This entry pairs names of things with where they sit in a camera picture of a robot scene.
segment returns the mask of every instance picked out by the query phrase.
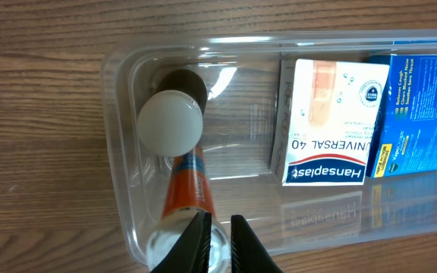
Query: transparent bin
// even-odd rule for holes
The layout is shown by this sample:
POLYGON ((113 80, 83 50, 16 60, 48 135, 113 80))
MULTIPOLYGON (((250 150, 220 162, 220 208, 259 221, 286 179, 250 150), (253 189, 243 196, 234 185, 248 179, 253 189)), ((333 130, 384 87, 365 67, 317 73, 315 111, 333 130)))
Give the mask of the transparent bin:
POLYGON ((201 143, 217 219, 243 215, 271 255, 437 231, 437 171, 357 187, 282 187, 269 171, 280 60, 365 61, 370 55, 437 54, 437 30, 254 33, 146 37, 102 65, 108 154, 125 240, 146 263, 160 220, 170 158, 146 150, 137 115, 170 71, 198 73, 209 93, 201 143))

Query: red stripe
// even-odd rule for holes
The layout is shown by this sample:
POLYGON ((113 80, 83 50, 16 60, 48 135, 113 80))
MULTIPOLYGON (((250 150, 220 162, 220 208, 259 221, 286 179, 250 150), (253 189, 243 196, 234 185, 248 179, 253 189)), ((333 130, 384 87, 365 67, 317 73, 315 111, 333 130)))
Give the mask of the red stripe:
POLYGON ((309 161, 312 159, 317 159, 317 158, 342 158, 342 159, 347 159, 356 163, 360 163, 362 165, 365 165, 365 162, 362 162, 358 159, 355 158, 351 158, 350 156, 346 156, 346 155, 337 155, 337 154, 323 154, 323 155, 314 155, 314 156, 310 156, 309 158, 305 158, 305 159, 301 159, 300 161, 296 161, 296 162, 291 162, 289 163, 289 165, 293 165, 293 164, 299 164, 301 162, 305 162, 305 161, 309 161))

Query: wooden table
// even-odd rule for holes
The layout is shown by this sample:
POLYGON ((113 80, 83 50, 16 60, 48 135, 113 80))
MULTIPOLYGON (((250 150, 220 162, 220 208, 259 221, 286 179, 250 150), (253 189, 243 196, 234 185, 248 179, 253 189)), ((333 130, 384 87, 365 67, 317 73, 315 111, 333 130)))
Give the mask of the wooden table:
MULTIPOLYGON (((0 0, 0 272, 145 272, 109 173, 100 61, 144 34, 437 28, 437 2, 0 0)), ((436 271, 437 234, 276 256, 287 272, 436 271)))

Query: bottle cap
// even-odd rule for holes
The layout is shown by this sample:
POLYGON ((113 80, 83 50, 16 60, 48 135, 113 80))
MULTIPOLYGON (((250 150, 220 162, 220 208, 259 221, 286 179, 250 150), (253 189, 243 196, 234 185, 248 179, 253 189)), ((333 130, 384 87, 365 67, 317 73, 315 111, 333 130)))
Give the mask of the bottle cap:
POLYGON ((200 140, 203 115, 195 100, 176 90, 156 93, 141 108, 137 132, 144 146, 160 156, 189 152, 200 140))

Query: white box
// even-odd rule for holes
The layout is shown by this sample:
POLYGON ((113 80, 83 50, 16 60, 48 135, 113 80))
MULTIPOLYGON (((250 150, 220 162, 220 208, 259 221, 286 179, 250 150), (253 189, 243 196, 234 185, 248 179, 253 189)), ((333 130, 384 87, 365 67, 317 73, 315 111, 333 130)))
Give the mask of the white box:
POLYGON ((283 186, 363 184, 388 69, 282 62, 271 171, 283 186))

